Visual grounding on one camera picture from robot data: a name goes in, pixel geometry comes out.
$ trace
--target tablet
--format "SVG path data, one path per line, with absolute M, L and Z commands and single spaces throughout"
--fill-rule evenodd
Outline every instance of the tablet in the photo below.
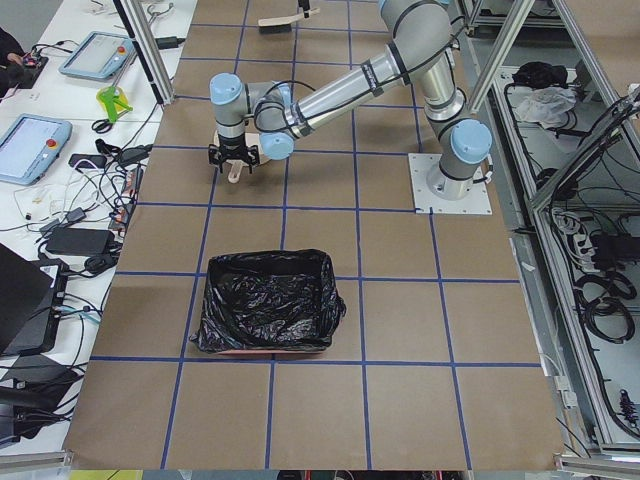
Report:
M 66 120 L 20 115 L 0 138 L 0 181 L 34 183 L 58 157 L 71 129 Z
M 58 71 L 72 77 L 104 80 L 117 72 L 132 52 L 133 43 L 124 35 L 91 32 Z

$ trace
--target power adapter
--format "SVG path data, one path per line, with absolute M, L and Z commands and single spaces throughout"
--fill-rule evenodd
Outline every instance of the power adapter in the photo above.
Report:
M 84 262 L 84 268 L 92 275 L 100 275 L 111 267 L 115 267 L 117 263 L 118 258 L 116 256 L 105 253 L 87 258 Z
M 122 150 L 115 158 L 118 165 L 127 167 L 134 163 L 141 162 L 145 158 L 149 158 L 149 152 L 153 145 L 139 145 L 137 147 L 126 148 Z
M 158 45 L 158 50 L 167 50 L 169 48 L 178 48 L 185 40 L 185 38 L 178 38 L 175 35 L 173 37 L 160 37 L 156 38 L 156 45 Z

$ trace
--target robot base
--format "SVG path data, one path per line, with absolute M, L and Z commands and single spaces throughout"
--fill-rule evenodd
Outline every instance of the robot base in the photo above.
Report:
M 472 185 L 469 193 L 460 200 L 446 200 L 431 191 L 427 185 L 427 174 L 440 161 L 441 155 L 409 154 L 413 203 L 416 213 L 444 213 L 456 215 L 491 215 L 491 203 L 487 187 L 482 183 Z M 478 169 L 474 178 L 482 178 Z

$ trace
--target black trash bag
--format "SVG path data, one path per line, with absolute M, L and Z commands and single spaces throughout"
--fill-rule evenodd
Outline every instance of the black trash bag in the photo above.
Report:
M 557 85 L 567 88 L 567 69 L 562 65 L 551 65 L 544 62 L 525 63 L 512 75 L 518 85 L 526 85 L 538 90 Z
M 200 328 L 190 340 L 210 353 L 321 351 L 345 313 L 324 252 L 222 255 L 209 260 Z

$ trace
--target person's hand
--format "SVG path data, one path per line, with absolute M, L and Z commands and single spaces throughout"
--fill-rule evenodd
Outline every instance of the person's hand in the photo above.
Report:
M 22 57 L 17 53 L 10 53 L 9 55 L 7 55 L 7 60 L 18 65 L 22 65 Z

